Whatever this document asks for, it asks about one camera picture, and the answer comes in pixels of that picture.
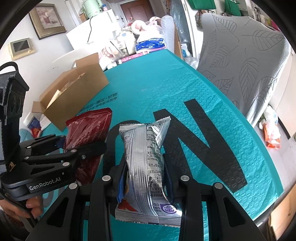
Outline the person's left hand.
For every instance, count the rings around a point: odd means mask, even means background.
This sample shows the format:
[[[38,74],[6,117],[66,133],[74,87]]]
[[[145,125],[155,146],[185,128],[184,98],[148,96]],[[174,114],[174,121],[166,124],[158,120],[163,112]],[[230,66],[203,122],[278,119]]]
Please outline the person's left hand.
[[[7,215],[17,220],[20,220],[20,217],[30,218],[29,214],[27,214],[25,211],[19,209],[18,207],[14,206],[6,200],[1,200],[1,208]],[[34,218],[38,218],[43,214],[44,210],[43,197],[36,196],[28,199],[26,201],[26,208],[31,210],[31,214],[34,216]]]

